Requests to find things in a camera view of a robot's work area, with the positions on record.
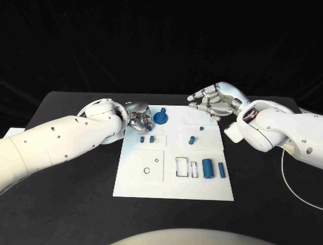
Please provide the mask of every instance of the hole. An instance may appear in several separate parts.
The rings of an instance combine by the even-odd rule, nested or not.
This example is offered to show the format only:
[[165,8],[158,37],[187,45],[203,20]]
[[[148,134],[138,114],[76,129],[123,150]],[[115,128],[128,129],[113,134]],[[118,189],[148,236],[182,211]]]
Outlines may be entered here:
[[311,147],[309,149],[308,149],[308,154],[311,154],[313,152],[313,148]]

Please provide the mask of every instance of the black table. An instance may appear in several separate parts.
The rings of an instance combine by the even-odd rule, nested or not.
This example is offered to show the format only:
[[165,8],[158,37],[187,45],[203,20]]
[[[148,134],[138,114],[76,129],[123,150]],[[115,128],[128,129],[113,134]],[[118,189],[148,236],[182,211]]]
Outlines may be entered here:
[[[28,129],[77,115],[102,98],[188,105],[187,95],[53,92]],[[264,99],[300,113],[290,98]],[[234,115],[223,118],[223,131],[234,121]],[[233,143],[224,133],[223,140],[234,202],[113,197],[120,140],[35,173],[0,196],[0,244],[109,244],[169,228],[231,231],[276,244],[323,244],[323,211],[306,205],[285,184],[282,148],[263,153],[244,140]],[[323,170],[286,154],[285,173],[298,194],[323,207]]]

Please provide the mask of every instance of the white board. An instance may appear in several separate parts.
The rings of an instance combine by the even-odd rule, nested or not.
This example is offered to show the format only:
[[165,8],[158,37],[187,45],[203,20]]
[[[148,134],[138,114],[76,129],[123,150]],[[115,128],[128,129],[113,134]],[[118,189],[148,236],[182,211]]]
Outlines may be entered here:
[[[161,112],[162,107],[168,110],[166,124],[154,124],[149,133],[130,128],[126,130],[115,197],[234,201],[217,121],[188,106],[151,106],[152,115]],[[156,144],[151,143],[151,136],[155,136]],[[197,137],[194,145],[190,144],[191,136]],[[178,157],[188,158],[187,177],[177,176]],[[207,158],[213,160],[214,179],[204,178],[203,159]],[[191,162],[197,162],[198,178],[192,177]],[[220,162],[224,163],[224,179]]]

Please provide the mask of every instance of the small blue object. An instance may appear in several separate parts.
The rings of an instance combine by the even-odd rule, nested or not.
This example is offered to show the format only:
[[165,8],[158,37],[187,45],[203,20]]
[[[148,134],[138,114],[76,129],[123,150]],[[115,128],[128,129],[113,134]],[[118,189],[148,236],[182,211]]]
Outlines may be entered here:
[[194,144],[194,143],[195,143],[195,136],[192,136],[190,139],[190,144]]
[[215,177],[215,174],[214,174],[214,167],[213,167],[213,160],[211,159],[203,160],[203,167],[204,167],[204,178],[213,179]]
[[156,124],[165,124],[168,122],[168,114],[165,107],[162,108],[161,112],[155,114],[154,120]]
[[224,171],[224,165],[223,165],[223,162],[218,163],[218,166],[220,166],[221,178],[226,178],[226,171]]

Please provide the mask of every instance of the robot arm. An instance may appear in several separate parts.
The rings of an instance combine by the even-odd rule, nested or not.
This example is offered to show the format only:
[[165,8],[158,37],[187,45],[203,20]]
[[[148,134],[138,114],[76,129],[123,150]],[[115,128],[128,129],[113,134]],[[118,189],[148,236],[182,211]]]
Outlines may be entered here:
[[322,115],[295,114],[272,101],[251,102],[239,88],[226,82],[197,92],[188,100],[201,97],[203,103],[191,103],[190,107],[210,113],[214,119],[237,114],[237,122],[224,131],[236,143],[246,139],[263,152],[280,146],[298,160],[323,169]]
[[40,170],[77,158],[100,144],[120,140],[126,127],[152,130],[148,103],[123,106],[110,99],[100,100],[83,113],[86,117],[63,117],[0,139],[0,194]]

